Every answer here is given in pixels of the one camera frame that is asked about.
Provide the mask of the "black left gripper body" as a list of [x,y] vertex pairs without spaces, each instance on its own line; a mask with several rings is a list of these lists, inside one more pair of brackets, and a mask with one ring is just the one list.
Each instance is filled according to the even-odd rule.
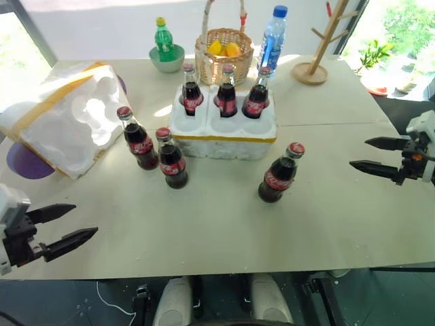
[[3,268],[20,267],[44,256],[44,244],[34,238],[38,223],[44,223],[42,212],[20,213],[6,225],[2,235]]

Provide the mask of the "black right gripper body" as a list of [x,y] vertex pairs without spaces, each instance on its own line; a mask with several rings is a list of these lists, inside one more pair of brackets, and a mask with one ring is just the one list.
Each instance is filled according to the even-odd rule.
[[402,152],[402,165],[398,169],[395,183],[402,185],[405,179],[422,179],[427,163],[422,153],[427,151],[427,135],[417,132],[413,138],[399,139],[397,150]]

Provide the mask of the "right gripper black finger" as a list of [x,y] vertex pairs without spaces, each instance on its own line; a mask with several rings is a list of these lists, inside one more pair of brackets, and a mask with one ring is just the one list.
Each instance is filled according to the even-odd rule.
[[403,182],[403,178],[400,176],[399,170],[396,167],[386,166],[382,163],[370,160],[350,161],[349,164],[363,173],[390,179],[395,183]]
[[365,144],[376,147],[377,149],[389,151],[403,151],[409,140],[393,137],[375,137],[364,141]]

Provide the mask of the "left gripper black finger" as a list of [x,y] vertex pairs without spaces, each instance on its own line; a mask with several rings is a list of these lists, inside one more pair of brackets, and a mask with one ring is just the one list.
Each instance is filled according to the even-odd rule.
[[98,231],[98,227],[84,228],[63,236],[52,244],[43,245],[43,258],[46,262],[55,260],[90,240]]
[[27,217],[33,224],[47,223],[49,221],[58,219],[76,208],[74,204],[52,204],[49,206],[36,209],[34,211],[28,211]]

